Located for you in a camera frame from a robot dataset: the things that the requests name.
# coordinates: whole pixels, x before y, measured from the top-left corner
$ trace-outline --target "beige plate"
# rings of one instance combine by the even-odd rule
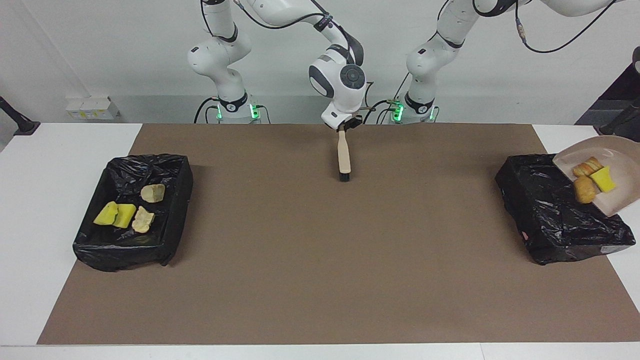
[[[603,166],[611,167],[617,187],[599,193],[593,204],[608,217],[640,198],[640,144],[614,135],[596,136],[563,150],[554,164],[571,181],[576,180],[573,167],[594,156]]]

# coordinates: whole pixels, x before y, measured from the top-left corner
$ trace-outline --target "yellow sponge piece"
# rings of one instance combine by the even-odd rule
[[[118,204],[118,214],[116,215],[116,220],[113,222],[113,226],[122,229],[128,228],[135,213],[136,206],[134,204]]]
[[[616,184],[611,179],[611,167],[604,167],[593,174],[590,178],[598,185],[602,192],[609,192],[616,188]]]
[[[98,216],[93,220],[93,223],[97,225],[113,225],[117,214],[118,204],[116,204],[115,201],[111,201],[104,206]]]

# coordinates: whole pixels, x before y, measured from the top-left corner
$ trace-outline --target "black plastic bag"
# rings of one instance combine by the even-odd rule
[[[164,184],[161,202],[140,197],[146,185]],[[111,160],[102,172],[74,241],[77,258],[92,268],[116,271],[148,262],[167,265],[180,243],[193,175],[189,160],[180,155],[139,155]],[[110,201],[143,206],[155,213],[149,232],[136,233],[131,226],[95,225],[93,219]]]
[[[541,265],[579,261],[635,245],[618,215],[607,218],[595,205],[575,199],[572,182],[553,158],[511,156],[495,177],[533,260]]]

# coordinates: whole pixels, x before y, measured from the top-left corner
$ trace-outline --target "white wall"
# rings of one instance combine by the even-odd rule
[[[434,32],[442,2],[321,1],[363,43],[373,99],[396,91],[406,54]],[[207,38],[197,0],[3,3],[0,94],[34,120],[69,121],[65,97],[88,92],[112,96],[126,121],[189,122],[199,100],[215,94],[186,62],[187,51]],[[249,91],[269,103],[275,122],[318,122],[326,101],[306,73],[326,40],[306,24],[266,31],[237,8],[234,15],[253,41],[253,52],[234,66]],[[529,43],[545,49],[593,15],[569,19],[536,1],[520,17]],[[513,13],[479,20],[440,73],[439,120],[573,124],[630,63],[640,45],[639,18],[639,1],[616,4],[576,43],[550,55],[522,46]]]

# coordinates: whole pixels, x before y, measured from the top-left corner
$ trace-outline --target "white table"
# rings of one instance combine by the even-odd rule
[[[71,239],[104,165],[126,156],[139,124],[42,124],[0,152],[0,359],[638,359],[640,343],[454,343],[270,346],[36,346],[76,260]],[[548,152],[596,136],[534,126]],[[640,234],[640,202],[620,215]],[[640,245],[609,255],[640,309]]]

